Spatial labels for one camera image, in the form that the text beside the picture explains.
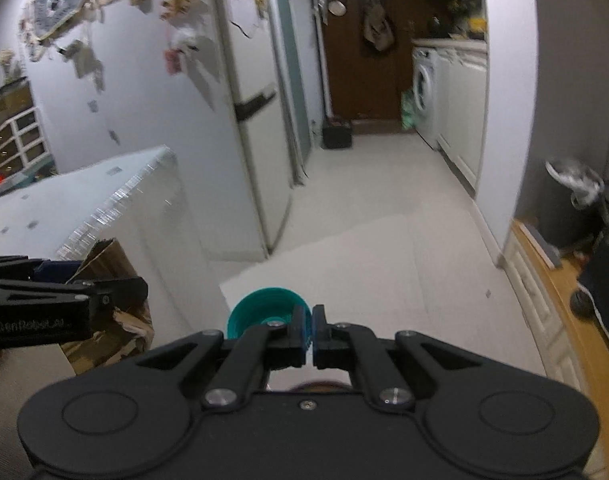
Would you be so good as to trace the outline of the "teal plastic lid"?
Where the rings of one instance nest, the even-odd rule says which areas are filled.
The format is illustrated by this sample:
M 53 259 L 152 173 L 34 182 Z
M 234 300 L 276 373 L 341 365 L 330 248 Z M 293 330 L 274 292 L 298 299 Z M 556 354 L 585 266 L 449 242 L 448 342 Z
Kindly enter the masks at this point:
M 227 320 L 226 336 L 237 339 L 251 326 L 269 322 L 290 324 L 295 314 L 303 314 L 304 348 L 312 344 L 312 309 L 306 301 L 287 288 L 268 287 L 250 292 L 238 301 Z

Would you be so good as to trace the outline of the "torn brown cardboard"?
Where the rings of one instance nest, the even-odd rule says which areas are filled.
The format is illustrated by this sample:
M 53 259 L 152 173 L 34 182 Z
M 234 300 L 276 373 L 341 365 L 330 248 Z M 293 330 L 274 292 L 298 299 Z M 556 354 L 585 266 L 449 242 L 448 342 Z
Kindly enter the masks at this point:
M 135 268 L 114 238 L 99 240 L 80 263 L 75 282 L 92 282 L 110 289 L 93 321 L 88 339 L 67 342 L 62 352 L 73 371 L 84 374 L 149 350 L 155 330 L 148 304 L 148 288 L 137 281 Z

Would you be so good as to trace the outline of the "yellow round trash bin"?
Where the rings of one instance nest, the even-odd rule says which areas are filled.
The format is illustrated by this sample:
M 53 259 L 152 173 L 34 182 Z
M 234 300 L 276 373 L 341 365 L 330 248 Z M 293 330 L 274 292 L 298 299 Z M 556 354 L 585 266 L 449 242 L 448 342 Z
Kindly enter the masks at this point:
M 336 380 L 314 380 L 314 382 L 303 382 L 291 389 L 294 393 L 334 393 L 350 391 L 351 387 L 344 382 Z

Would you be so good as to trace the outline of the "grey lined trash can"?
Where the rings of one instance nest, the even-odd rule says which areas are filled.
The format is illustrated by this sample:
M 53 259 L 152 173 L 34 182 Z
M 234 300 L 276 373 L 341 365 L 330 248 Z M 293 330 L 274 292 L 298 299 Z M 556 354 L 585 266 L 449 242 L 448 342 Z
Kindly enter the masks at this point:
M 587 240 L 600 224 L 604 180 L 573 158 L 548 159 L 544 169 L 536 215 L 539 234 L 557 249 Z

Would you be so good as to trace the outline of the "white drawer cabinet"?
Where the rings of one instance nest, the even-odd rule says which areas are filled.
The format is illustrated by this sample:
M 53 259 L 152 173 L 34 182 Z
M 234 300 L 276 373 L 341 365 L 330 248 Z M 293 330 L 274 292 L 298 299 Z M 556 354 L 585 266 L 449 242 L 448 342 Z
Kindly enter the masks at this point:
M 0 112 L 0 174 L 5 179 L 22 172 L 34 176 L 53 165 L 38 108 Z

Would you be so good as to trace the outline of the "black bin by door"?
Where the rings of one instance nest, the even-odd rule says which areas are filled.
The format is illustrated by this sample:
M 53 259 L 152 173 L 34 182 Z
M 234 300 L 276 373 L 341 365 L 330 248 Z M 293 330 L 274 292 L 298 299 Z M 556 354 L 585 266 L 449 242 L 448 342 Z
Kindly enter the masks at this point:
M 327 117 L 321 128 L 321 146 L 325 150 L 346 150 L 352 148 L 353 125 L 351 120 Z

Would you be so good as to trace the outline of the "white low cabinet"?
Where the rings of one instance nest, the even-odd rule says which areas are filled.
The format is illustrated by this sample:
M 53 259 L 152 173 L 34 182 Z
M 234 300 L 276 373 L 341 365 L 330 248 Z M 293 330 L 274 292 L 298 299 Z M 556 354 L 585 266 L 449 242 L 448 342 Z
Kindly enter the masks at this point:
M 550 268 L 523 224 L 514 221 L 503 266 L 546 375 L 581 391 L 597 409 L 600 434 L 585 474 L 609 479 L 609 342 L 595 321 L 582 320 L 571 311 L 581 264 L 576 258 L 563 258 L 559 268 Z

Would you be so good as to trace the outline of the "green bag on floor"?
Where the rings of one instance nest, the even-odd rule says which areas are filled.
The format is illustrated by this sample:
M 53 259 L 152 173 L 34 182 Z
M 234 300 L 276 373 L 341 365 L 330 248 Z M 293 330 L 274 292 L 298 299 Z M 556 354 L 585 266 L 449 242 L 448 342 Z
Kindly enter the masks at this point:
M 412 88 L 408 88 L 401 94 L 401 126 L 403 130 L 416 128 L 416 115 L 415 93 Z

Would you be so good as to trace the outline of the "black round object on cabinet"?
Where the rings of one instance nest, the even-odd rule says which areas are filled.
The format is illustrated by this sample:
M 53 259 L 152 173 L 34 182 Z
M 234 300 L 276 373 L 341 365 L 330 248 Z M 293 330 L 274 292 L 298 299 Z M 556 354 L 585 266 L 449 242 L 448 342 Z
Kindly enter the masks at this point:
M 595 304 L 592 296 L 583 289 L 577 288 L 570 297 L 572 313 L 582 320 L 590 320 L 595 316 Z

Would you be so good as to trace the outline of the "white refrigerator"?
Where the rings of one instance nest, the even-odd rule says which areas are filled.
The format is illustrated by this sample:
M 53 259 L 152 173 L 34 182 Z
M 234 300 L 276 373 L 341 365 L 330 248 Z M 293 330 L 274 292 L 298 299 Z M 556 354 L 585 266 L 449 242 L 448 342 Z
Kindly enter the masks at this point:
M 269 0 L 216 0 L 233 112 L 242 138 L 264 248 L 280 241 L 291 202 L 280 68 Z

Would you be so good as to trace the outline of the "white washing machine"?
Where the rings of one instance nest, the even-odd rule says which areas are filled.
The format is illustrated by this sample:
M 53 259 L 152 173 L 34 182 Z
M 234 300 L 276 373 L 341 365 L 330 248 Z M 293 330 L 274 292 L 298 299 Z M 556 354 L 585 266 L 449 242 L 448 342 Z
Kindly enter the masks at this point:
M 413 50 L 413 98 L 416 112 L 416 130 L 421 138 L 433 149 L 439 147 L 438 130 L 434 111 L 435 68 L 437 51 L 415 47 Z

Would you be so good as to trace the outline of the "white kitchen cabinets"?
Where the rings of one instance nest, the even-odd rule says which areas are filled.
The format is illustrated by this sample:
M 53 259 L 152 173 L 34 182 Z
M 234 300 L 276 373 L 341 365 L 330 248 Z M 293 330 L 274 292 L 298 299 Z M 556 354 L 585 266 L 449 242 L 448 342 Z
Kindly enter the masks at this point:
M 439 49 L 439 143 L 468 184 L 478 185 L 487 118 L 487 53 Z

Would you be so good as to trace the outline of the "hanging bag on door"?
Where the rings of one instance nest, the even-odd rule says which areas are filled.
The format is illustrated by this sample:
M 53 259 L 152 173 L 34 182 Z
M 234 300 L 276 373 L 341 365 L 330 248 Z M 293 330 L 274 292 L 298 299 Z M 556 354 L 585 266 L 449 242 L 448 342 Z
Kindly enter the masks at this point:
M 374 55 L 384 55 L 395 46 L 395 35 L 381 0 L 363 0 L 362 33 Z

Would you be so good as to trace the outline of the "dark wooden door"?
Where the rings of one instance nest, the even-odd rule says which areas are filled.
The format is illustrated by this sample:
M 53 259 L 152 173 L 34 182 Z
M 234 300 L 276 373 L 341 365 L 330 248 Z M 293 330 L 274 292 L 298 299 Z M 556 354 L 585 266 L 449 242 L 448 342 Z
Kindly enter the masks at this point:
M 342 12 L 329 6 L 339 2 Z M 364 22 L 369 0 L 326 0 L 321 24 L 326 56 L 329 96 L 333 114 L 351 120 L 400 118 L 400 81 L 408 75 L 397 67 L 402 47 L 397 0 L 379 0 L 393 32 L 393 45 L 383 51 L 365 37 Z

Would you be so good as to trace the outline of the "pink wall tag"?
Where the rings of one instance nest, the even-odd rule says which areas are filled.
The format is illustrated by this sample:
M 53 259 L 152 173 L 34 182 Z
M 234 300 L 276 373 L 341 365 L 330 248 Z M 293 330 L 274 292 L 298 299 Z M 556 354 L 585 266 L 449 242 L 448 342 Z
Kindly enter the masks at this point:
M 175 75 L 182 72 L 181 55 L 178 50 L 168 49 L 163 52 L 163 55 L 169 75 Z

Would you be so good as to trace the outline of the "white plush wall toy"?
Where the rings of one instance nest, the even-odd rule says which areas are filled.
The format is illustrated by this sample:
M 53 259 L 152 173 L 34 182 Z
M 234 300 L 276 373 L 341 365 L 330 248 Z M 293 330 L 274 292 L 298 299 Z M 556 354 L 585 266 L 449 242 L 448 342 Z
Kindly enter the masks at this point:
M 190 26 L 178 27 L 172 34 L 170 46 L 175 51 L 198 51 L 197 30 Z

